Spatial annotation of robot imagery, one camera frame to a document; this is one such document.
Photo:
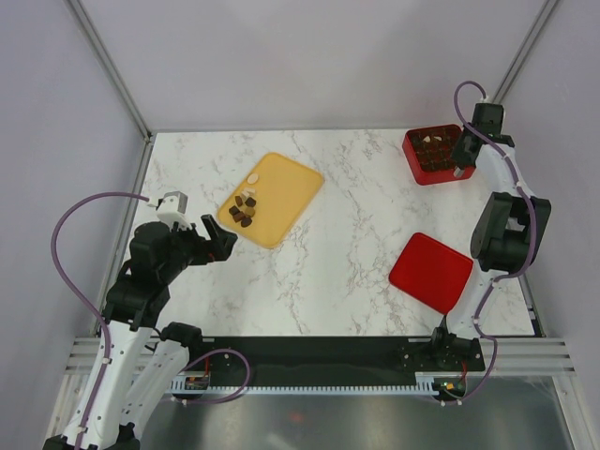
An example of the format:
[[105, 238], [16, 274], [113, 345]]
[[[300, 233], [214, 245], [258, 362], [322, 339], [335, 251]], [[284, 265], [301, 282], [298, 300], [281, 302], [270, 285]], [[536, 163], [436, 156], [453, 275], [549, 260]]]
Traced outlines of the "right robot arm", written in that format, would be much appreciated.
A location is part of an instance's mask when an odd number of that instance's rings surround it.
[[473, 165], [490, 190], [472, 233], [472, 273], [457, 304], [431, 336], [428, 358], [447, 370], [475, 357], [489, 310], [501, 287], [534, 262], [551, 213], [551, 203], [527, 186], [516, 162], [512, 138], [502, 134], [504, 109], [479, 102], [463, 127], [452, 159], [460, 169]]

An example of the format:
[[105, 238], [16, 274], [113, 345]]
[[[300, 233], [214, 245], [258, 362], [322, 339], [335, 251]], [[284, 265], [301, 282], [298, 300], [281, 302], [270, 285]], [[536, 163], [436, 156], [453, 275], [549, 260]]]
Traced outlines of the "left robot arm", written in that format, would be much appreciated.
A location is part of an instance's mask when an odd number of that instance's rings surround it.
[[47, 449], [137, 449], [144, 428], [172, 379], [203, 363], [199, 328], [172, 322], [159, 335], [150, 363], [133, 374], [138, 357], [170, 299], [170, 284], [188, 267], [224, 262], [237, 236], [202, 216], [208, 232], [153, 221], [139, 226], [130, 257], [107, 293], [102, 342], [79, 405]]

